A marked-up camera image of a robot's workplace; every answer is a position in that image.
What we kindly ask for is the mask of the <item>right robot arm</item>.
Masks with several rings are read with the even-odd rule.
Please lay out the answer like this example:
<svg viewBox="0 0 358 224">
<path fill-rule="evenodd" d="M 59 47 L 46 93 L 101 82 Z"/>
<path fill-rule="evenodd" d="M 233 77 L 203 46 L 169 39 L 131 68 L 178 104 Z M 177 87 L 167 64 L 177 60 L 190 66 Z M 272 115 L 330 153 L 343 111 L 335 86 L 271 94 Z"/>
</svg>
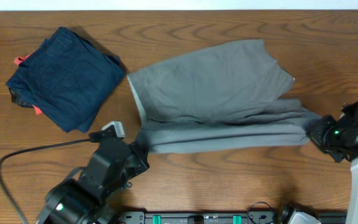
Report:
<svg viewBox="0 0 358 224">
<path fill-rule="evenodd" d="M 339 119 L 323 116 L 307 130 L 306 135 L 335 162 L 347 160 L 351 163 L 352 187 L 346 223 L 358 223 L 358 101 L 344 105 L 341 111 Z"/>
</svg>

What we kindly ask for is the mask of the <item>folded red garment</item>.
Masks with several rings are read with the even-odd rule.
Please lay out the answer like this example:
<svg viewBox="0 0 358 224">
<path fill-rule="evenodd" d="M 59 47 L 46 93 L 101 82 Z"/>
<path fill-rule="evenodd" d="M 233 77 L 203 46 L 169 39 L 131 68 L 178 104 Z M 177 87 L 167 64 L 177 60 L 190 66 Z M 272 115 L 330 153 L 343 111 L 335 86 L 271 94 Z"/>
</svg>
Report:
<svg viewBox="0 0 358 224">
<path fill-rule="evenodd" d="M 16 65 L 20 65 L 20 64 L 21 64 L 25 59 L 27 59 L 28 57 L 29 57 L 29 55 L 26 55 L 25 57 L 17 57 L 17 58 L 14 59 L 14 63 L 15 63 Z M 35 110 L 36 115 L 40 115 L 40 114 L 43 113 L 43 112 L 42 112 L 38 107 L 36 107 L 35 105 L 33 105 L 32 107 L 33 107 L 33 109 Z"/>
</svg>

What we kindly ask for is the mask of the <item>grey shorts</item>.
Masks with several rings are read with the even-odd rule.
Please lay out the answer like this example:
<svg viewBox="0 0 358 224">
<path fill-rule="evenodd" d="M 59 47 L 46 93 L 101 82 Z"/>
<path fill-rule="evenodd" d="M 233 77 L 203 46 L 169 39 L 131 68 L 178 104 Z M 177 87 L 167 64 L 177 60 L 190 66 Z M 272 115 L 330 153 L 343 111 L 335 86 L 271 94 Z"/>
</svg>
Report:
<svg viewBox="0 0 358 224">
<path fill-rule="evenodd" d="M 263 40 L 237 40 L 141 68 L 127 77 L 152 153 L 300 146 L 319 116 L 286 98 L 295 80 Z"/>
</svg>

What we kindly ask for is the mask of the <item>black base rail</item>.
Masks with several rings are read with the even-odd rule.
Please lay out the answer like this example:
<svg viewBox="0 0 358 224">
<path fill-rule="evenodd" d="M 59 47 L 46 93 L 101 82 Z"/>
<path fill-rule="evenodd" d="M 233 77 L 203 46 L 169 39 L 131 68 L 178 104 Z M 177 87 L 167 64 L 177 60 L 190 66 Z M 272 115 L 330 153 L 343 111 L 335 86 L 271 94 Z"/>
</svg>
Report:
<svg viewBox="0 0 358 224">
<path fill-rule="evenodd" d="M 271 223 L 338 223 L 345 224 L 347 213 L 315 210 L 299 203 L 288 203 L 281 209 L 266 202 L 256 202 L 240 212 L 146 212 L 121 213 L 118 224 L 271 224 Z"/>
</svg>

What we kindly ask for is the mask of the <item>folded navy blue garment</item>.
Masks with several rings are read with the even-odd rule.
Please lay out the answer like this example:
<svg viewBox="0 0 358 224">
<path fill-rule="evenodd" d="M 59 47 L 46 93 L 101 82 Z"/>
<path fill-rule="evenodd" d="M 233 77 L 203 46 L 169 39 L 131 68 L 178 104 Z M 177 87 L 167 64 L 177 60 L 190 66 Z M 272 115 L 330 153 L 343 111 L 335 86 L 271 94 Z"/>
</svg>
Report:
<svg viewBox="0 0 358 224">
<path fill-rule="evenodd" d="M 6 85 L 14 103 L 38 108 L 66 133 L 85 133 L 124 75 L 119 58 L 59 27 L 18 64 Z"/>
</svg>

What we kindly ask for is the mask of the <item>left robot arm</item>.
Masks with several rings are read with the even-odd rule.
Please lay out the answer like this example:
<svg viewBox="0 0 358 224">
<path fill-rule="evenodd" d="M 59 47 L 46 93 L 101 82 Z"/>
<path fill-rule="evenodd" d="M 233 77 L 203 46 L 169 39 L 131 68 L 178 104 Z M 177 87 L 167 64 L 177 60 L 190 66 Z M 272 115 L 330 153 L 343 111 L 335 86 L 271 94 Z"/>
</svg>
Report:
<svg viewBox="0 0 358 224">
<path fill-rule="evenodd" d="M 46 196 L 38 223 L 119 223 L 119 215 L 108 204 L 130 179 L 149 167 L 149 149 L 119 138 L 99 140 L 99 147 L 77 180 L 67 178 Z"/>
</svg>

